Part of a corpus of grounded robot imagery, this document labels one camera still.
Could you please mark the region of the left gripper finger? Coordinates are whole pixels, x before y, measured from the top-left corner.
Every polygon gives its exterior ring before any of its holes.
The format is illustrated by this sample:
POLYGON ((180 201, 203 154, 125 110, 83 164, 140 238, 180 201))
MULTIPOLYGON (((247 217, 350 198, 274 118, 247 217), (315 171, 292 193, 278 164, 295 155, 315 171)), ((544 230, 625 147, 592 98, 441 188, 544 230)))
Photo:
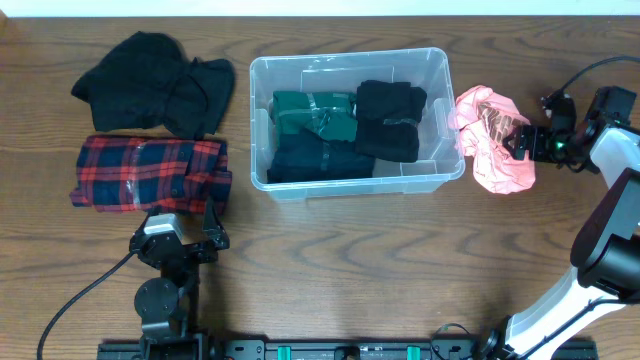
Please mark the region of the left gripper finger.
POLYGON ((151 208, 148 212, 147 215, 145 217, 145 220, 143 222, 143 225, 146 225, 146 223, 149 221, 149 219, 153 216, 159 215, 161 213, 161 207, 160 206, 155 206, 153 208, 151 208))
POLYGON ((226 238, 226 231, 218 218, 215 201, 211 196, 205 202, 202 230, 208 239, 226 238))

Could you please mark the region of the pink shirt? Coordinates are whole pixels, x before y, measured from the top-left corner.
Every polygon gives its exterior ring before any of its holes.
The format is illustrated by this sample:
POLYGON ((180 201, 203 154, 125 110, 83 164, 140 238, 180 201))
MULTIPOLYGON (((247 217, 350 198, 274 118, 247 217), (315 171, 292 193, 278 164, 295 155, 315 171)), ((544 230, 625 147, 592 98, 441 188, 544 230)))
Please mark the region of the pink shirt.
POLYGON ((515 160, 502 140, 516 127, 530 125, 515 103, 487 86, 470 88, 456 99, 456 123, 465 156, 473 158, 475 180, 495 194, 530 189, 535 183, 531 160, 515 160))

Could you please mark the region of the dark navy garment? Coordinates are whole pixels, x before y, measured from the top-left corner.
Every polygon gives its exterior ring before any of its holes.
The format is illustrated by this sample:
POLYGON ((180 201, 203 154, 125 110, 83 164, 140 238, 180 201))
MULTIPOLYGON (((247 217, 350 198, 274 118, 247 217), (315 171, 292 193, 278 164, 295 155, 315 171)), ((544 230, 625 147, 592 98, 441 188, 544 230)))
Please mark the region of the dark navy garment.
POLYGON ((282 134, 267 170, 269 183, 370 178, 376 159, 355 151, 355 143, 324 140, 302 130, 282 134))

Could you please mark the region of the black taped garment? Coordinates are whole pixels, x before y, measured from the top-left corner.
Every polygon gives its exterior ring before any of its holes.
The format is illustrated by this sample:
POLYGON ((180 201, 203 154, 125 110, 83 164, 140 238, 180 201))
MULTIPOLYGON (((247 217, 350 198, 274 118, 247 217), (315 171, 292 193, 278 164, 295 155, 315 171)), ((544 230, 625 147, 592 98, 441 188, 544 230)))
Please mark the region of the black taped garment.
POLYGON ((362 82, 356 93, 355 150, 385 161, 416 162, 426 100, 427 93, 410 82, 362 82))

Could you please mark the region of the dark green garment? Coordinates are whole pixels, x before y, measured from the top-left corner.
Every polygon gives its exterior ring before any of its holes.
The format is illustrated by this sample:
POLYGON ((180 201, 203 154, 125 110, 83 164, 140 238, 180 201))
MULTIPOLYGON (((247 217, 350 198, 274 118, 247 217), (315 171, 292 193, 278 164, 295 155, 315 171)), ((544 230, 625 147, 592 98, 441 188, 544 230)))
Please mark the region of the dark green garment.
POLYGON ((350 92, 275 91, 271 117, 278 136, 308 130, 323 140, 353 142, 355 105, 356 94, 350 92))

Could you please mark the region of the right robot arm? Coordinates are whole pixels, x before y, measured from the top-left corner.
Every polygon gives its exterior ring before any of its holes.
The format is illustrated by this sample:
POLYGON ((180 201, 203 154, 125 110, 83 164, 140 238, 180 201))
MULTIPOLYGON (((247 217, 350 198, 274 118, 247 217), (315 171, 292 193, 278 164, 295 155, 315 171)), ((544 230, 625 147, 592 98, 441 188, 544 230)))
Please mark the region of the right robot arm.
POLYGON ((576 235, 569 270, 531 307, 509 316, 477 348, 477 359, 595 359, 576 334, 639 302, 639 131, 636 95, 599 88, 583 121, 559 89, 543 98, 548 127, 519 126, 503 141, 518 160, 554 163, 604 177, 608 191, 576 235))

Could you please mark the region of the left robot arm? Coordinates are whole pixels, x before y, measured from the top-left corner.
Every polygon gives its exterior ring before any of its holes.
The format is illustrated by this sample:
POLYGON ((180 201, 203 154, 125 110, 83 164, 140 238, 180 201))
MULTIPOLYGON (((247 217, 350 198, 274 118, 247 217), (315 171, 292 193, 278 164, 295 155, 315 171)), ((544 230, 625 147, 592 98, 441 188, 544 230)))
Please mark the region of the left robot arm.
POLYGON ((184 231, 174 213, 151 211, 130 240, 129 250, 160 275, 143 283, 134 308, 141 318, 141 357, 144 359, 208 359, 208 335, 196 327, 199 267, 214 263, 218 252, 230 247, 214 200, 204 208, 202 231, 196 243, 182 242, 184 231))

